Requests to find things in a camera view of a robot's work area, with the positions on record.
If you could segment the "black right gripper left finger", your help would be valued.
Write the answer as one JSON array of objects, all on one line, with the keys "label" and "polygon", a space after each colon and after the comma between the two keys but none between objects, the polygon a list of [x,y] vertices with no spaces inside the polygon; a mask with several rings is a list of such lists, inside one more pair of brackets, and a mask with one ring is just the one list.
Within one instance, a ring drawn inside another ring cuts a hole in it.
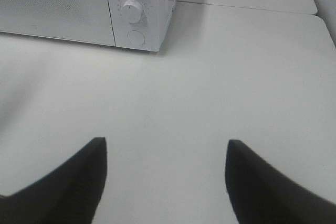
[{"label": "black right gripper left finger", "polygon": [[1,197],[1,223],[92,223],[107,177],[107,142],[93,138],[48,175]]}]

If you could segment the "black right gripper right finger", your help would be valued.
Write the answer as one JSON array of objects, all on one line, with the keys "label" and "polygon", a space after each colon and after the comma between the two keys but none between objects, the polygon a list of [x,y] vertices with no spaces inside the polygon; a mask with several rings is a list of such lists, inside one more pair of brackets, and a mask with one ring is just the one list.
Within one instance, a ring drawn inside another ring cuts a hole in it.
[{"label": "black right gripper right finger", "polygon": [[229,140],[225,184],[239,223],[335,223],[335,204],[279,172],[245,143]]}]

